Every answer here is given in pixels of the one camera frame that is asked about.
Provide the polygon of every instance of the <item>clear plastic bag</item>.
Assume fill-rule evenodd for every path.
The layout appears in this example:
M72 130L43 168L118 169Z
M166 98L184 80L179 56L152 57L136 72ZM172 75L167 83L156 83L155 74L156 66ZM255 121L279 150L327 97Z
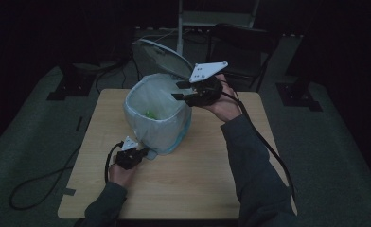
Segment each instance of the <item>clear plastic bag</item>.
M173 152L188 131L192 109L171 94L191 91L180 90L177 81L168 74L146 76L130 90L123 104L135 136L150 149L150 159Z

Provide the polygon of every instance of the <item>gray carpet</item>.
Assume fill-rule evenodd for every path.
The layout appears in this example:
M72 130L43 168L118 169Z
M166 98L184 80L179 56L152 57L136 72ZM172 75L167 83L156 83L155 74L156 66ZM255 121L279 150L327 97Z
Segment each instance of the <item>gray carpet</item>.
M165 32L143 31L137 35ZM203 42L201 36L188 35L187 38ZM176 40L166 37L160 42L174 48ZM260 91L278 150L295 184L298 226L371 227L371 173L326 89L315 83L309 87L323 112L311 112L305 107L284 107L276 91L277 82L295 81L293 77L286 77L285 71L298 44L297 38L282 39ZM205 51L205 45L185 42L184 56L192 63L203 62ZM159 72L136 49L134 57L143 75ZM15 211L8 204L9 194L17 184L63 167L82 142L98 93L93 87L88 97L46 101L61 78L62 73L57 68L45 75L0 138L2 227L73 226L75 223L73 219L57 216L69 170L62 174L51 195L39 206ZM136 69L131 61L123 71L117 69L105 75L98 87L132 88L136 82ZM54 175L28 185L17 194L14 202L25 206L38 201L56 178Z

